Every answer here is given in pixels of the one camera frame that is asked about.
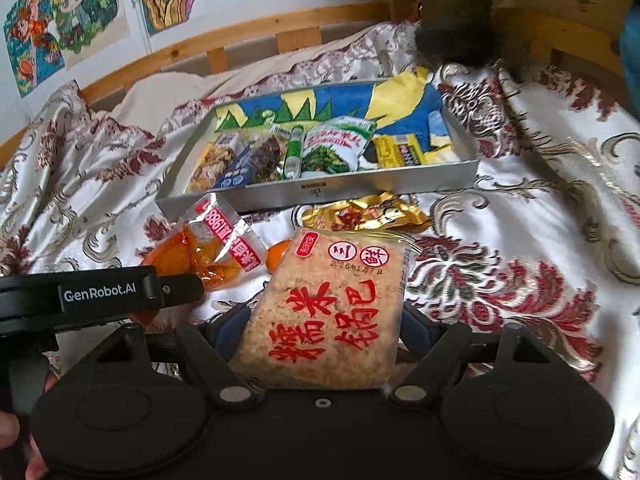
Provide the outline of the person left hand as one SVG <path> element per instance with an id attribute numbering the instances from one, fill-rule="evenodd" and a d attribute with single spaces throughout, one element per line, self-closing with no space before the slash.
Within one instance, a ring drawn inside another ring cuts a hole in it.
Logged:
<path id="1" fill-rule="evenodd" d="M 29 429 L 30 414 L 55 383 L 44 356 L 1 367 L 1 478 L 44 479 L 49 469 Z"/>

